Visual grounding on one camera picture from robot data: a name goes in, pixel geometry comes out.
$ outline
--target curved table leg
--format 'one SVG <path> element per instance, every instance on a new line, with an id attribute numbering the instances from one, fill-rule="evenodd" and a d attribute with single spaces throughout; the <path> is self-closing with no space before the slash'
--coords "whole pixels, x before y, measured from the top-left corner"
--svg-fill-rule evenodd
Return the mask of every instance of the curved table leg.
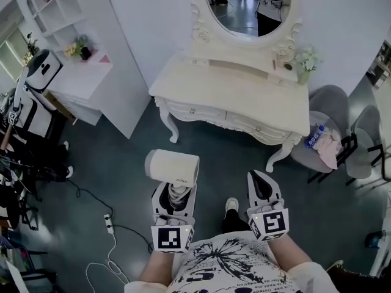
<path id="1" fill-rule="evenodd" d="M 171 114 L 170 114 L 169 110 L 167 109 L 165 102 L 162 100 L 163 99 L 161 99 L 161 98 L 155 98 L 155 103 L 159 107 L 161 121 L 172 132 L 172 137 L 170 138 L 170 141 L 172 143 L 176 143 L 178 141 L 178 137 L 179 137 L 178 128 L 175 125 L 174 121 L 172 120 Z"/>
<path id="2" fill-rule="evenodd" d="M 301 136 L 295 132 L 292 132 L 286 141 L 281 146 L 281 149 L 275 152 L 268 160 L 266 164 L 266 171 L 268 173 L 273 172 L 273 164 L 277 161 L 285 159 L 292 151 L 294 145 L 298 144 L 301 139 Z"/>

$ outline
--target water bottle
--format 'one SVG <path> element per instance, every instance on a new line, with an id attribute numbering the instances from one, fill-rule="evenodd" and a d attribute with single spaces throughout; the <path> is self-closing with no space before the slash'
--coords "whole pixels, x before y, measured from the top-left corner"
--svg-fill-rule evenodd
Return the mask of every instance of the water bottle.
<path id="1" fill-rule="evenodd" d="M 312 135 L 308 137 L 308 139 L 305 141 L 305 146 L 307 148 L 312 148 L 316 141 L 319 139 L 320 135 L 324 131 L 324 126 L 320 125 L 317 130 L 313 132 Z"/>

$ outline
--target gray chair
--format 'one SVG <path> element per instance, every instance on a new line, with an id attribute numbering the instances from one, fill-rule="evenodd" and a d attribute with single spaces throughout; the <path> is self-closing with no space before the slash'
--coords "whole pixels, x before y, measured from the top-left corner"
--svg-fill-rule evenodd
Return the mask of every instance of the gray chair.
<path id="1" fill-rule="evenodd" d="M 317 129 L 317 125 L 325 125 L 336 130 L 342 139 L 342 143 L 349 144 L 349 102 L 346 93 L 334 85 L 326 85 L 310 96 L 310 125 L 311 132 Z M 318 152 L 305 147 L 306 137 L 297 144 L 291 152 L 291 157 L 298 163 L 316 170 L 318 173 L 308 180 L 308 183 L 333 171 L 320 158 Z M 341 164 L 345 149 L 342 148 L 337 156 L 337 163 Z"/>
<path id="2" fill-rule="evenodd" d="M 352 135 L 357 139 L 357 145 L 345 161 L 346 172 L 352 177 L 346 183 L 347 186 L 356 179 L 368 178 L 372 173 L 372 166 L 384 157 L 380 124 L 378 109 L 369 105 L 352 125 Z"/>

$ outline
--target oval mirror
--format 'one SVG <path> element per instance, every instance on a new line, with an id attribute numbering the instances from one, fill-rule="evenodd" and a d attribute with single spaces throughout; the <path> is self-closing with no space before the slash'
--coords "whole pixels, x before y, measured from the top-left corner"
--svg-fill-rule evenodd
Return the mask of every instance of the oval mirror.
<path id="1" fill-rule="evenodd" d="M 234 35 L 260 37 L 287 18 L 291 0 L 208 0 L 216 19 Z"/>

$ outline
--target pink cloth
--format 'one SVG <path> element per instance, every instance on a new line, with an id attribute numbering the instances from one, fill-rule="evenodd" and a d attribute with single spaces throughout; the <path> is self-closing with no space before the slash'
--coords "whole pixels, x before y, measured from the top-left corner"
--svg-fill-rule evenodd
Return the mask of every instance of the pink cloth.
<path id="1" fill-rule="evenodd" d="M 337 155 L 341 147 L 339 133 L 327 127 L 324 128 L 321 136 L 313 145 L 313 149 L 317 150 L 321 160 L 332 169 L 338 169 Z"/>

